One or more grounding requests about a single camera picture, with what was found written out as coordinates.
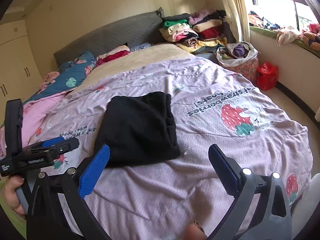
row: metal bolt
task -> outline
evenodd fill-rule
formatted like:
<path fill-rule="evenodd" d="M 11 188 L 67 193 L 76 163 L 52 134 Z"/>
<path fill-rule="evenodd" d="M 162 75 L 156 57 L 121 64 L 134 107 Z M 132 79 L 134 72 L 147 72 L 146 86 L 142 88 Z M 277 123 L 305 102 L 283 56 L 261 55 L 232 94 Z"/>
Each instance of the metal bolt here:
<path fill-rule="evenodd" d="M 273 176 L 275 179 L 279 179 L 279 178 L 280 178 L 280 174 L 277 173 L 277 172 L 272 173 L 272 176 Z"/>
<path fill-rule="evenodd" d="M 70 169 L 67 170 L 67 173 L 68 173 L 69 175 L 72 175 L 72 174 L 74 174 L 75 172 L 76 172 L 76 169 L 75 169 L 75 168 L 70 168 Z"/>
<path fill-rule="evenodd" d="M 245 175 L 250 175 L 250 174 L 251 174 L 251 171 L 250 171 L 250 169 L 248 169 L 248 168 L 244 168 L 244 169 L 242 170 L 242 172 L 243 172 Z"/>
<path fill-rule="evenodd" d="M 45 176 L 45 172 L 43 172 L 43 171 L 38 174 L 38 177 L 40 179 L 42 179 L 44 176 Z"/>

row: red plastic bag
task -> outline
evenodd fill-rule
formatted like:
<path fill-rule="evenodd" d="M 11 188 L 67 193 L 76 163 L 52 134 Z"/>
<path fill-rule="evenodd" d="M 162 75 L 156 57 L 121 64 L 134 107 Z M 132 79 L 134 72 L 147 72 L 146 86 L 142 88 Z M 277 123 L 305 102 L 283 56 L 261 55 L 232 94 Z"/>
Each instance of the red plastic bag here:
<path fill-rule="evenodd" d="M 263 90 L 269 90 L 275 87 L 278 80 L 278 67 L 271 65 L 269 62 L 264 63 L 257 68 L 257 86 Z"/>

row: gray headboard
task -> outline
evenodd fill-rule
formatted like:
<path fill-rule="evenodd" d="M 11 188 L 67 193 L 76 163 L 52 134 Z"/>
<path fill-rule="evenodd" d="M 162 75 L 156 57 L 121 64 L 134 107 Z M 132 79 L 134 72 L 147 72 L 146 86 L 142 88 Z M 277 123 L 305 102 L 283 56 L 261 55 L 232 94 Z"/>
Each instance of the gray headboard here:
<path fill-rule="evenodd" d="M 95 57 L 107 53 L 118 46 L 128 43 L 134 47 L 145 42 L 165 42 L 159 29 L 162 25 L 164 11 L 157 11 L 131 16 L 100 27 L 69 43 L 53 55 L 61 64 L 75 59 L 84 50 L 90 51 Z"/>

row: white wardrobe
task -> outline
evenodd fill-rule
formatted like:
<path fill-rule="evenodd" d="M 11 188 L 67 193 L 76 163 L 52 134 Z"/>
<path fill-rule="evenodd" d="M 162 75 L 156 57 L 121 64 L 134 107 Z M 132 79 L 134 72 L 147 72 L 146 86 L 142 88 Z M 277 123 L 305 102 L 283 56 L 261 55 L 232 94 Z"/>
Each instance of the white wardrobe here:
<path fill-rule="evenodd" d="M 0 25 L 0 125 L 8 100 L 32 96 L 42 78 L 33 58 L 24 20 Z"/>

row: human hand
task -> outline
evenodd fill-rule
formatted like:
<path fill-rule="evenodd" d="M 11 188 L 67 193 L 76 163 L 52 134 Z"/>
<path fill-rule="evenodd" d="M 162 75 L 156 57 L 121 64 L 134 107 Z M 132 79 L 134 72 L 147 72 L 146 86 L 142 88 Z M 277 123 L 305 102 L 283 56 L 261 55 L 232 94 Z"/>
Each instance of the human hand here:
<path fill-rule="evenodd" d="M 183 240 L 206 240 L 207 236 L 205 235 L 201 225 L 198 221 L 193 221 L 192 224 L 188 225 L 185 230 Z"/>
<path fill-rule="evenodd" d="M 2 188 L 4 201 L 7 205 L 21 217 L 25 217 L 25 212 L 20 204 L 16 189 L 23 184 L 23 178 L 20 175 L 10 176 Z"/>

